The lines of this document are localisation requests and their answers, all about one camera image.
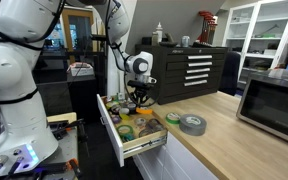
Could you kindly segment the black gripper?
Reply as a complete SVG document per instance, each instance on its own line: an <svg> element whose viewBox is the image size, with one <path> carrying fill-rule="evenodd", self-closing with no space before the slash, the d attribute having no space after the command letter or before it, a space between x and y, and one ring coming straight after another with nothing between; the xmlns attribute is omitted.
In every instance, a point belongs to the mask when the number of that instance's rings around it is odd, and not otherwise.
<svg viewBox="0 0 288 180"><path fill-rule="evenodd" d="M154 87L152 83L130 80L127 85L134 88L133 92L127 92L127 94L138 107L150 107L157 102L157 99L155 99L152 103L146 104L149 99L148 91Z"/></svg>

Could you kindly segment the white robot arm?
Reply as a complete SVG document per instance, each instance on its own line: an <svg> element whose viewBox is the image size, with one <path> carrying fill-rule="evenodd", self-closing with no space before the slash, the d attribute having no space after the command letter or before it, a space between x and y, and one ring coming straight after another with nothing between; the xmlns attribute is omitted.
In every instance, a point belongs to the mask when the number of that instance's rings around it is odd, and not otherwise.
<svg viewBox="0 0 288 180"><path fill-rule="evenodd" d="M32 71L67 4L95 7L105 21L117 67L135 74L142 85L155 81L152 54L131 56L120 49L129 30L122 0L0 0L0 155L31 146L31 161L37 165L58 147Z"/></svg>

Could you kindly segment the robot base table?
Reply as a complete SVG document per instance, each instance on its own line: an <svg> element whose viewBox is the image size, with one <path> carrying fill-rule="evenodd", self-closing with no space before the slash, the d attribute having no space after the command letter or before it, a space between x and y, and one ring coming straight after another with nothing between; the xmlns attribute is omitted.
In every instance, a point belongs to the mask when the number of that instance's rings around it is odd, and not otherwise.
<svg viewBox="0 0 288 180"><path fill-rule="evenodd" d="M77 115L72 112L41 118L33 115L7 119L0 136L0 177L33 171L52 156L59 141L49 123L60 120L73 122Z"/></svg>

